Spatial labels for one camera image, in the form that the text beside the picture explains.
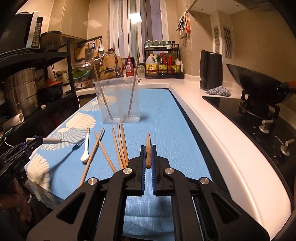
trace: gas stove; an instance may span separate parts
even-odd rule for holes
[[[296,175],[296,130],[280,117],[280,107],[241,99],[203,96],[256,145],[282,181],[291,205]]]

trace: white ladle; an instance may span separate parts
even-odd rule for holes
[[[104,47],[103,47],[103,45],[102,45],[102,39],[99,39],[99,41],[100,41],[100,48],[99,48],[99,51],[100,51],[100,52],[103,52],[103,51],[104,51]]]
[[[80,158],[80,161],[85,163],[88,161],[88,159],[89,159],[89,127],[86,128],[84,152]]]

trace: dish rag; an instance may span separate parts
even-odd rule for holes
[[[209,95],[222,95],[222,96],[231,96],[231,93],[229,92],[229,89],[222,87],[222,85],[220,85],[219,87],[210,89],[206,92],[206,94]]]

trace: fork handle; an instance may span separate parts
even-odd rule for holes
[[[30,142],[33,141],[35,138],[27,138],[26,141]],[[52,139],[52,138],[42,138],[43,139],[43,144],[59,144],[62,143],[62,139]]]

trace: utensil holder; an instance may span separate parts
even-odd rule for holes
[[[131,110],[128,115],[134,81]],[[112,119],[108,113],[99,86],[103,90]],[[99,83],[95,82],[95,88],[103,123],[132,123],[140,120],[138,81],[135,76],[102,80]]]

